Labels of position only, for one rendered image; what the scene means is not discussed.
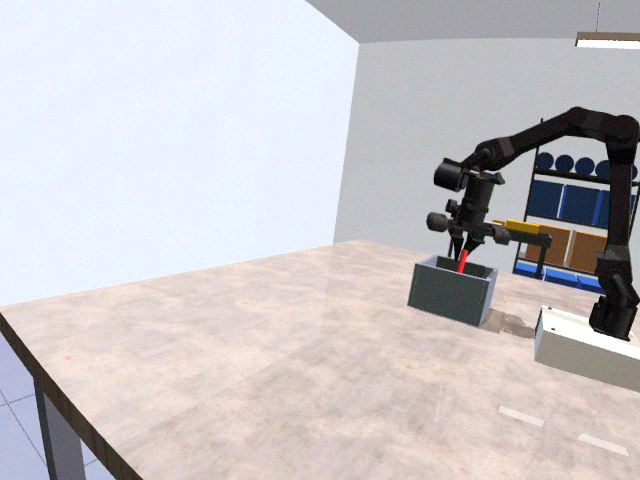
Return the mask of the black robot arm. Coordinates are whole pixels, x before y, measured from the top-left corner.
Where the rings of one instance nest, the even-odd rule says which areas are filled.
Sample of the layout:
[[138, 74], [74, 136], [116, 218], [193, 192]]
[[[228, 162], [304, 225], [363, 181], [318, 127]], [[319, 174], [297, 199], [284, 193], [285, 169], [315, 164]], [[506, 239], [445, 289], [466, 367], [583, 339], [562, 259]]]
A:
[[628, 335], [640, 303], [632, 286], [629, 251], [632, 167], [640, 134], [638, 120], [628, 115], [614, 116], [572, 107], [516, 135], [481, 142], [463, 162], [444, 157], [435, 169], [434, 184], [456, 193], [466, 188], [464, 197], [489, 203], [494, 185], [505, 184], [505, 181], [501, 172], [483, 171], [502, 169], [523, 153], [575, 131], [606, 143], [611, 169], [607, 244], [604, 252], [597, 251], [594, 270], [606, 297], [600, 295], [594, 303], [589, 324], [595, 333], [630, 342]]

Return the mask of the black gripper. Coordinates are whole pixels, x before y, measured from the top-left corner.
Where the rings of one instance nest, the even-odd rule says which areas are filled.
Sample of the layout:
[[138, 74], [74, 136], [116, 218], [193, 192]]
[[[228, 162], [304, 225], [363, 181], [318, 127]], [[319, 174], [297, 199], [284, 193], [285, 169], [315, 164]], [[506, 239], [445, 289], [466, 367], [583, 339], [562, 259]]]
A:
[[437, 232], [447, 230], [450, 237], [453, 238], [456, 262], [464, 242], [463, 231], [468, 232], [467, 241], [463, 248], [463, 250], [468, 251], [467, 256], [479, 245], [485, 244], [485, 236], [493, 237], [496, 244], [509, 245], [510, 233], [503, 226], [490, 224], [488, 228], [483, 227], [485, 215], [489, 212], [488, 204], [489, 203], [481, 203], [464, 197], [457, 222], [447, 220], [444, 214], [431, 212], [427, 216], [426, 223], [428, 229]]

